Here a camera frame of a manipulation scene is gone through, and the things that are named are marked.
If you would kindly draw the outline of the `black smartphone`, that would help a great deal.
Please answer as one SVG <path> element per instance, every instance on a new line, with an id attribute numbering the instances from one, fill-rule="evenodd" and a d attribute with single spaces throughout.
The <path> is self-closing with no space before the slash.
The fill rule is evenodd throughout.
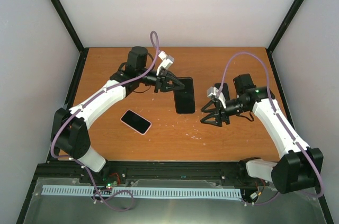
<path id="1" fill-rule="evenodd" d="M 193 114 L 195 112 L 194 85 L 192 77 L 181 77 L 178 80 L 184 88 L 174 91 L 175 111 L 177 114 Z"/>

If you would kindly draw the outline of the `black phone case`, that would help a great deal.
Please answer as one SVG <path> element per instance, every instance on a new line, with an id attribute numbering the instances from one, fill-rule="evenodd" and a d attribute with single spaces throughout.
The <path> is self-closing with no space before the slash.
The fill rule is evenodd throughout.
<path id="1" fill-rule="evenodd" d="M 214 87 L 217 89 L 216 93 L 218 93 L 220 86 L 220 83 L 214 84 Z M 226 83 L 223 83 L 222 85 L 221 93 L 218 97 L 218 100 L 222 103 L 223 107 L 226 108 L 226 102 L 230 100 L 228 85 Z"/>

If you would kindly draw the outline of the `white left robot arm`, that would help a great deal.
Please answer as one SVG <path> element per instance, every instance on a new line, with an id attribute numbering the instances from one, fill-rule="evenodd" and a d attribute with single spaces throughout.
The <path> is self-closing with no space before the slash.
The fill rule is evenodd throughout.
<path id="1" fill-rule="evenodd" d="M 164 51 L 158 54 L 159 66 L 146 68 L 149 52 L 136 46 L 128 53 L 118 71 L 96 93 L 68 110 L 56 111 L 51 134 L 51 149 L 59 148 L 67 158 L 79 161 L 92 170 L 91 176 L 99 183 L 110 177 L 106 159 L 91 145 L 88 130 L 91 125 L 111 106 L 123 100 L 140 84 L 154 87 L 155 92 L 182 90 L 183 83 L 168 69 L 174 58 Z"/>

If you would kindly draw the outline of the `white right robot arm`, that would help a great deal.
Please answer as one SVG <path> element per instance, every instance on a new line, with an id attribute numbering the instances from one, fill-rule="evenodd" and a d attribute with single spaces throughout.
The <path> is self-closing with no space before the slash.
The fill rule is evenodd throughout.
<path id="1" fill-rule="evenodd" d="M 207 90 L 210 101 L 201 108 L 206 113 L 201 123 L 222 127 L 230 123 L 231 116 L 249 112 L 260 120 L 280 158 L 278 162 L 244 159 L 240 163 L 241 176 L 271 182 L 281 194 L 320 186 L 323 154 L 296 133 L 274 94 L 265 86 L 257 87 L 250 74 L 239 75 L 233 82 L 237 94 L 234 99 L 229 98 L 227 84 L 215 84 Z"/>

